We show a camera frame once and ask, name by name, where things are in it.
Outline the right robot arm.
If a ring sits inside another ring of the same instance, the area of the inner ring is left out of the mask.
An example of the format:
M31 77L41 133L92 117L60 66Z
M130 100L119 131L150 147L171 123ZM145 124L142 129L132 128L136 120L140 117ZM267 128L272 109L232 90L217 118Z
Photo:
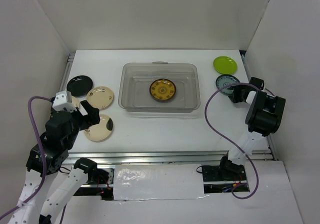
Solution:
M217 173L223 180L240 174L257 142L275 133L280 127L286 100L267 94L264 85L264 81L256 77L251 77L249 86L240 84L232 75L221 75L216 80L217 89L228 96L232 103L244 102L250 105L245 118L247 131L237 141L238 146L230 149L220 161Z

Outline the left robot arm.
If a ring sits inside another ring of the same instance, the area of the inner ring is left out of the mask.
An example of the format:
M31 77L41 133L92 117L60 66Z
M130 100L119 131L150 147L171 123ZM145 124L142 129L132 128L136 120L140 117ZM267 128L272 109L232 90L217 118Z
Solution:
M96 162L80 158L66 180L48 197L48 191L58 175L68 151L73 147L79 131L100 122L99 110L87 101L81 105L87 112L68 107L65 101L62 110L51 113L45 132L34 129L37 144L31 149L26 164L26 176L18 204L1 217L11 216L11 224L53 224L68 201L80 186L97 181L99 172Z

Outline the blue patterned plate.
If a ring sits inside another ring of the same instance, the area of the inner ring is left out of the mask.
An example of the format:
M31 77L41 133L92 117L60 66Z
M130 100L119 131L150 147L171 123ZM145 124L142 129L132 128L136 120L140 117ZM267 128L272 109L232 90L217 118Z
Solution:
M230 84L235 84L235 83L240 83L240 81L233 75L229 75L229 74L222 74L215 81L215 85L217 89L223 88L220 92L226 96L232 96L233 88L232 87L225 88L225 86L228 86Z

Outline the yellow patterned plate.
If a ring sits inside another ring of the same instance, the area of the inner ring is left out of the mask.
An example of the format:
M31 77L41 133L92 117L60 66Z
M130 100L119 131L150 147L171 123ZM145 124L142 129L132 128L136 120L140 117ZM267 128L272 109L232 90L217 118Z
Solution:
M151 97L158 102L171 101L176 93L176 85L168 79L157 79L149 87Z

